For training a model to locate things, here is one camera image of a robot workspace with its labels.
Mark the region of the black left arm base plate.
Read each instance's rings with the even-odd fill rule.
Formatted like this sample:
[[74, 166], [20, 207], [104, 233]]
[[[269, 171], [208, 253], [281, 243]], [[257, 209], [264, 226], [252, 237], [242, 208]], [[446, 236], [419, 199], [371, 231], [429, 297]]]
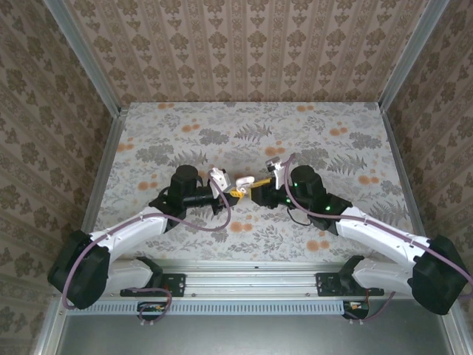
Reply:
[[166, 292], [156, 291], [162, 288], [171, 293], [173, 297], [182, 297], [186, 288], [185, 274], [153, 274], [150, 281], [140, 287], [141, 291], [130, 291], [124, 289], [120, 291], [122, 297], [165, 297]]

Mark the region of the white earbud charging case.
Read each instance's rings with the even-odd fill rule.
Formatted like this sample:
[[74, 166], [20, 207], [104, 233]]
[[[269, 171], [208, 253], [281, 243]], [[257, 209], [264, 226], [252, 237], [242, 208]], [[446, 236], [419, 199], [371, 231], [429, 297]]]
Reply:
[[245, 176], [236, 179], [236, 190], [246, 195], [251, 190], [252, 185], [255, 183], [254, 176]]

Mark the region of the connector board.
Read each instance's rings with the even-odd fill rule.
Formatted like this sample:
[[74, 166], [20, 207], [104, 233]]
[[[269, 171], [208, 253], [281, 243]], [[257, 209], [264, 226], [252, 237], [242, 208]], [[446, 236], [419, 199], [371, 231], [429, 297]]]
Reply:
[[367, 301], [344, 301], [343, 309], [342, 316], [347, 320], [364, 320], [370, 312]]
[[139, 302], [137, 304], [137, 317], [143, 323], [157, 322], [167, 312], [167, 302]]

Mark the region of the aluminium left table rail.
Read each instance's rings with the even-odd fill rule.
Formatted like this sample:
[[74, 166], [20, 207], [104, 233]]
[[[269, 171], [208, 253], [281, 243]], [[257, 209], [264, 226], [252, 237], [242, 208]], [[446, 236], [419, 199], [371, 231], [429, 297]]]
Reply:
[[106, 190], [109, 174], [112, 169], [112, 164], [115, 159], [118, 145], [120, 143], [120, 137], [125, 127], [128, 111], [128, 107], [122, 108], [118, 115], [112, 120], [112, 125], [110, 127], [109, 135], [106, 140], [106, 145], [92, 189], [92, 195], [89, 199], [86, 214], [81, 227], [82, 232], [86, 234], [87, 238], [84, 240], [86, 244], [81, 246], [79, 254], [81, 254], [82, 251], [86, 249], [86, 245], [89, 242], [89, 234], [93, 232], [93, 228], [98, 217], [98, 212], [101, 207], [101, 202], [103, 200], [103, 195]]

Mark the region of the left connector board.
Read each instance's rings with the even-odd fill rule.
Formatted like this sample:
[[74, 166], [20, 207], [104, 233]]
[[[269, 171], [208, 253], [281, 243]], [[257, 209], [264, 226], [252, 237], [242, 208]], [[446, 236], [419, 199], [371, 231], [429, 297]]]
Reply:
[[157, 322], [167, 312], [167, 302], [139, 302], [137, 304], [137, 317], [143, 323]]

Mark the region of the aluminium left frame post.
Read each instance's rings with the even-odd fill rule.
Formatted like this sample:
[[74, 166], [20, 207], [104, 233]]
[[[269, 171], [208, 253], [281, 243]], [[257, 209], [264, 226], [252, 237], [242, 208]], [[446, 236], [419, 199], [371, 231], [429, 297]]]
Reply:
[[87, 76], [97, 90], [105, 107], [113, 118], [120, 115], [121, 104], [107, 78], [95, 59], [85, 35], [80, 31], [77, 21], [68, 10], [65, 0], [44, 0], [70, 47], [76, 54]]

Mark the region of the floral patterned table cover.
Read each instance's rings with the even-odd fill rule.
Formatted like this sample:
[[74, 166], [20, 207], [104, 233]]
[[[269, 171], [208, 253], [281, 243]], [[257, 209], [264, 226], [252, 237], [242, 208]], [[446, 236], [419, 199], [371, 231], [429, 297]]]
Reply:
[[[381, 111], [375, 102], [133, 103], [101, 207], [98, 230], [142, 211], [169, 185], [176, 168], [194, 166], [205, 177], [213, 167], [231, 179], [268, 176], [274, 157], [311, 166], [328, 192], [372, 215], [384, 199], [380, 187]], [[244, 260], [342, 263], [354, 254], [376, 258], [363, 244], [310, 226], [300, 211], [262, 208], [247, 199], [227, 213], [188, 210], [186, 225], [139, 243], [132, 259]]]

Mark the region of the right connector board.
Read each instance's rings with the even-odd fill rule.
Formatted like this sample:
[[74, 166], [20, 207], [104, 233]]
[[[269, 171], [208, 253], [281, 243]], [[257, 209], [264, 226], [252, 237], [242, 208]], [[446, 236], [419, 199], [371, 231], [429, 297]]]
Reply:
[[367, 301], [344, 301], [343, 309], [342, 316], [347, 320], [364, 320], [370, 312]]

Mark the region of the aluminium table rail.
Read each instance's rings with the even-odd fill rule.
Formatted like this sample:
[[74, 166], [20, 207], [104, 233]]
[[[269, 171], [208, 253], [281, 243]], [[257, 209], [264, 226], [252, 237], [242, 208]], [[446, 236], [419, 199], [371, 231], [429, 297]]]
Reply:
[[92, 189], [92, 195], [89, 199], [86, 214], [81, 227], [82, 232], [86, 234], [87, 238], [84, 240], [86, 244], [81, 246], [79, 254], [81, 254], [82, 251], [86, 249], [86, 245], [89, 242], [89, 234], [93, 232], [93, 228], [98, 217], [98, 212], [101, 207], [101, 202], [103, 200], [103, 195], [106, 190], [109, 174], [112, 169], [112, 164], [115, 159], [118, 145], [120, 143], [120, 137], [125, 127], [128, 111], [128, 107], [122, 108], [118, 115], [112, 120], [112, 125], [110, 127], [109, 135], [106, 140], [106, 145]]
[[381, 112], [383, 125], [380, 139], [380, 187], [383, 200], [376, 202], [372, 215], [386, 223], [394, 233], [389, 235], [394, 251], [388, 254], [397, 264], [404, 268], [412, 268], [414, 257], [422, 256], [423, 248], [411, 244], [412, 241], [428, 247], [425, 230], [412, 193], [411, 186], [401, 159], [401, 154], [390, 126], [387, 114]]

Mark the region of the aluminium right table rail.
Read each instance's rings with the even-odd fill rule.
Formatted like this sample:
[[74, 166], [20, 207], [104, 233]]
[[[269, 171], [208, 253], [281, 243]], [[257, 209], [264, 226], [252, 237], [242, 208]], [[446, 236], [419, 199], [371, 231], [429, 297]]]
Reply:
[[390, 126], [387, 114], [381, 112], [383, 125], [380, 139], [380, 187], [383, 200], [376, 202], [372, 215], [386, 223], [394, 233], [389, 235], [394, 251], [388, 254], [397, 264], [404, 268], [412, 268], [414, 257], [422, 256], [423, 248], [411, 244], [412, 241], [428, 247], [425, 230], [412, 193], [411, 186], [401, 159], [401, 154]]

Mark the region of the grey metal panel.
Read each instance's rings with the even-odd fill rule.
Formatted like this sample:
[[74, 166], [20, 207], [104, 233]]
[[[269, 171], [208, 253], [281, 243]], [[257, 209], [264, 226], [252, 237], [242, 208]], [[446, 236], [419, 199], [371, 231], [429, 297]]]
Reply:
[[57, 355], [453, 355], [437, 317], [364, 324], [320, 316], [71, 317]]

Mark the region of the aluminium frame post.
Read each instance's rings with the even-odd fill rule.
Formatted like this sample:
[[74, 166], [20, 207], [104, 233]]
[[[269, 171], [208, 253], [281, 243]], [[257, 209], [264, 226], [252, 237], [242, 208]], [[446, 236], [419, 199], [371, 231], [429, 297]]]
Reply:
[[85, 35], [80, 31], [77, 21], [68, 10], [65, 0], [44, 0], [70, 47], [76, 54], [87, 76], [97, 90], [105, 107], [113, 118], [120, 115], [121, 104], [107, 78], [95, 59]]
[[402, 84], [405, 82], [410, 70], [419, 58], [432, 31], [435, 29], [440, 17], [448, 6], [450, 0], [429, 0], [425, 10], [416, 24], [404, 51], [392, 71], [384, 87], [378, 104], [382, 113], [387, 112]]

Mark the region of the aluminium mounting rail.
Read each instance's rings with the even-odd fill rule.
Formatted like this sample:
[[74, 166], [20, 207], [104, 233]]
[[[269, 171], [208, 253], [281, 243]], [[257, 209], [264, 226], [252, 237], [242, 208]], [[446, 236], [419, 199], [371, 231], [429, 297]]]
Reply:
[[[339, 273], [341, 263], [289, 263], [250, 261], [152, 260], [139, 257], [119, 263], [143, 261], [155, 274], [185, 274], [182, 297], [320, 297], [317, 273]], [[106, 290], [102, 297], [120, 295], [121, 290]], [[328, 297], [362, 298], [362, 297]]]

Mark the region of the aluminium right frame post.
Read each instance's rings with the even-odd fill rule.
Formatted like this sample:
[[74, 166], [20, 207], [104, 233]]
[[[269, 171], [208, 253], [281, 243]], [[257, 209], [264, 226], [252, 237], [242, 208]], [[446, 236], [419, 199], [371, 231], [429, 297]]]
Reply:
[[405, 82], [410, 70], [419, 58], [432, 31], [435, 29], [440, 17], [448, 6], [450, 0], [429, 0], [425, 10], [416, 24], [404, 51], [392, 71], [384, 87], [378, 104], [382, 113], [387, 112], [402, 84]]

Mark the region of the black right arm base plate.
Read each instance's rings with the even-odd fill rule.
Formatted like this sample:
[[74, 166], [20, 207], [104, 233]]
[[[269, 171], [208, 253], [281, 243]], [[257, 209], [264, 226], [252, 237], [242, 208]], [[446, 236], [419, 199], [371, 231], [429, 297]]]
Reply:
[[381, 288], [364, 288], [351, 275], [339, 273], [317, 273], [317, 293], [320, 297], [384, 296]]

